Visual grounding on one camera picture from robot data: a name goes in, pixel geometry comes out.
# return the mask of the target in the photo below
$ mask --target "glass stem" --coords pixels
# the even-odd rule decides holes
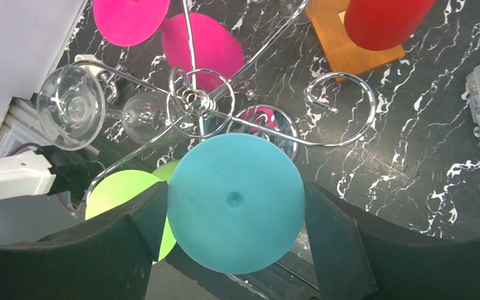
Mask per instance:
[[[122,111],[118,111],[116,109],[106,109],[106,118],[107,119],[117,119],[117,120],[122,120],[124,117],[124,114]]]

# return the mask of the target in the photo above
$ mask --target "chrome rod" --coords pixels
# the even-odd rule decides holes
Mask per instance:
[[[72,64],[73,66],[95,66],[95,67],[98,67],[98,68],[101,68],[101,69],[104,69],[106,71],[109,71],[110,73],[113,73],[117,76],[119,76],[120,78],[124,78],[128,81],[131,81],[133,83],[136,83],[136,84],[140,84],[142,86],[144,86],[145,88],[148,88],[148,89],[151,89],[153,91],[157,91],[157,92],[160,92],[160,93],[163,93],[163,94],[168,94],[168,91],[164,90],[164,89],[161,89],[160,87],[157,87],[153,84],[149,84],[148,82],[144,81],[144,80],[141,80],[141,79],[138,79],[138,78],[135,78],[133,76],[131,76],[130,74],[128,73],[125,73],[125,72],[122,72],[120,70],[117,70],[115,69],[114,67],[110,67],[110,66],[107,66],[101,62],[96,62],[96,61],[77,61],[75,63]]]
[[[332,78],[346,78],[349,81],[351,81],[353,83],[356,83],[363,90],[365,95],[367,96],[367,98],[369,100],[369,105],[370,105],[369,116],[367,117],[367,121],[365,122],[363,127],[355,135],[353,135],[353,136],[351,136],[347,139],[344,139],[342,141],[338,141],[338,142],[310,142],[310,141],[307,141],[307,140],[304,140],[304,139],[299,139],[298,137],[289,136],[289,135],[284,134],[282,132],[269,129],[267,127],[264,127],[264,126],[258,125],[256,123],[250,122],[248,120],[244,120],[240,117],[236,117],[236,116],[229,117],[229,115],[224,114],[223,112],[213,110],[213,109],[208,110],[207,113],[209,113],[213,116],[230,119],[233,122],[237,122],[237,123],[240,123],[240,124],[243,124],[243,125],[246,125],[246,126],[250,126],[252,128],[256,128],[260,131],[264,131],[265,133],[273,134],[275,136],[279,136],[280,138],[287,139],[289,141],[296,142],[296,143],[299,143],[299,144],[302,144],[302,145],[305,145],[305,146],[308,146],[308,147],[335,148],[335,147],[347,146],[348,144],[352,144],[352,143],[356,142],[358,139],[360,139],[365,134],[367,129],[369,129],[371,127],[371,125],[373,124],[374,117],[376,115],[376,97],[374,96],[373,89],[371,89],[371,87],[360,77],[357,77],[355,75],[345,73],[345,72],[330,72],[330,73],[326,73],[326,74],[323,74],[323,75],[319,76],[306,88],[306,90],[305,90],[306,99],[307,99],[306,102],[309,103],[309,104],[314,104],[314,105],[316,105],[316,106],[318,106],[318,107],[320,107],[320,108],[322,108],[325,111],[328,111],[330,113],[332,107],[319,102],[313,96],[313,88],[316,85],[318,85],[319,83],[322,83],[323,81],[326,81],[326,80],[332,79]]]
[[[187,4],[187,0],[181,0],[183,2],[183,13],[185,14],[185,22],[187,25],[187,33],[189,36],[189,50],[191,54],[191,71],[196,69],[196,51],[194,50],[194,37],[192,34],[192,25],[190,21],[190,14],[189,14],[189,7]],[[197,84],[196,84],[196,73],[192,75],[192,89],[197,89]],[[199,133],[201,136],[205,136],[205,123],[203,120],[203,117],[200,116],[198,119],[198,128],[199,128]]]
[[[295,20],[299,17],[299,15],[304,11],[304,9],[306,8],[306,6],[308,5],[308,3],[310,2],[310,0],[303,0],[301,5],[299,5],[299,7],[297,7],[297,9],[295,10],[295,12],[290,16],[290,18],[288,18],[288,20],[286,21],[286,23],[284,23],[284,25],[282,25],[278,30],[277,32],[275,32],[275,34],[273,34],[263,45],[262,47],[259,49],[259,51],[257,51],[245,64],[244,66],[238,70],[238,72],[236,72],[230,79],[229,79],[229,83],[237,80],[240,76],[242,76],[242,74],[244,74],[244,72],[249,69],[255,62],[256,60],[268,49],[268,47],[273,44],[273,42],[278,39],[281,35],[283,35],[283,33],[293,24],[293,22],[295,22]],[[222,84],[220,85],[218,88],[216,88],[213,92],[211,92],[211,97],[212,98],[215,98],[217,95],[221,94],[227,87],[225,86],[225,84]]]
[[[182,117],[176,120],[176,124],[181,121]],[[127,163],[130,161],[132,158],[135,158],[137,155],[141,154],[145,150],[149,149],[158,139],[162,138],[166,133],[168,133],[173,127],[170,125],[168,127],[165,127],[161,132],[157,134],[153,139],[151,139],[149,142],[146,144],[142,145],[141,147],[137,148],[135,151],[132,153],[124,156],[123,158],[119,159],[117,162],[112,164],[111,166],[107,167],[107,169],[103,170],[100,172],[92,181],[91,184],[89,185],[87,192],[86,192],[86,203],[89,201],[89,197],[91,197],[91,193],[93,192],[93,189],[96,188],[96,186],[100,183],[104,177],[106,177],[107,174],[113,172],[116,168],[122,166],[123,164]]]
[[[195,69],[193,71],[189,71],[189,72],[185,73],[180,67],[175,67],[175,68],[170,70],[170,77],[169,77],[169,84],[168,85],[169,85],[169,87],[171,87],[170,89],[173,89],[172,87],[175,86],[175,82],[178,79],[184,79],[187,76],[190,76],[190,75],[196,74],[196,73],[200,73],[200,72],[207,73],[207,74],[212,74],[212,75],[218,77],[226,85],[226,87],[229,91],[229,95],[231,97],[231,107],[229,109],[229,112],[227,114],[224,114],[226,116],[225,121],[222,124],[220,124],[214,131],[209,132],[209,133],[204,132],[204,134],[191,134],[191,133],[188,133],[188,132],[184,131],[177,124],[172,124],[174,126],[174,128],[177,129],[177,131],[179,131],[181,134],[183,134],[184,136],[186,136],[188,138],[191,138],[191,139],[206,139],[206,138],[210,138],[211,136],[214,136],[215,134],[219,133],[220,130],[224,129],[225,126],[227,126],[227,123],[229,122],[230,118],[233,116],[234,107],[235,107],[235,103],[236,103],[236,98],[235,98],[235,95],[234,95],[233,87],[227,82],[227,79],[225,77],[223,77],[221,74],[219,74],[218,72],[210,70],[210,69]],[[204,91],[196,91],[196,92],[206,94]],[[180,107],[180,105],[176,105],[176,101],[177,101],[176,96],[173,93],[170,92],[166,96],[166,117],[167,117],[167,119],[172,120],[174,118],[174,116],[172,115],[171,109],[170,109],[170,106],[171,106],[170,104],[173,101],[174,101],[174,107],[177,108],[178,111],[181,111],[183,118],[188,117],[188,116],[192,116],[192,117],[204,116],[204,114],[206,113],[207,110],[210,111],[210,110],[214,109],[215,106],[216,106],[216,102],[213,99],[211,99],[208,96],[208,94],[204,98],[206,98],[207,101],[200,103],[203,110],[200,111],[200,109],[198,109],[199,115],[197,115],[196,110],[194,109],[194,103],[182,103],[182,106]]]

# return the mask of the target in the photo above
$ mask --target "teal disc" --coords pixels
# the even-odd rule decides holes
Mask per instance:
[[[303,226],[304,186],[278,147],[249,134],[223,134],[190,150],[168,188],[177,243],[214,271],[243,274],[281,258]]]

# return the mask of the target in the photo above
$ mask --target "marble countertop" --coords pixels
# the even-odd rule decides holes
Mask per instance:
[[[221,21],[249,57],[298,2],[192,0],[191,9]],[[169,15],[178,13],[181,8],[173,3]],[[395,224],[438,238],[480,238],[480,144],[465,92],[465,77],[480,64],[480,0],[437,0],[403,46],[402,59],[361,76],[379,101],[366,135],[328,151],[301,147],[295,163],[305,181]],[[108,65],[122,64],[134,76],[166,87],[170,68],[160,34],[134,47],[114,46],[96,29],[91,4],[60,65],[76,54],[95,54]],[[363,125],[368,106],[352,84],[327,84],[317,91],[339,108],[336,116],[307,105],[304,88],[328,71],[313,27],[301,16],[247,71],[239,89],[255,89],[260,103],[284,109],[302,138],[337,140]],[[154,149],[140,159],[155,168],[179,159],[195,143]],[[94,146],[113,159],[138,147],[120,122],[107,122]],[[311,260],[305,232],[292,250]]]

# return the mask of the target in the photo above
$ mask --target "white wall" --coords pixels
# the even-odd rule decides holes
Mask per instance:
[[[12,96],[39,91],[84,0],[0,0],[0,125]]]

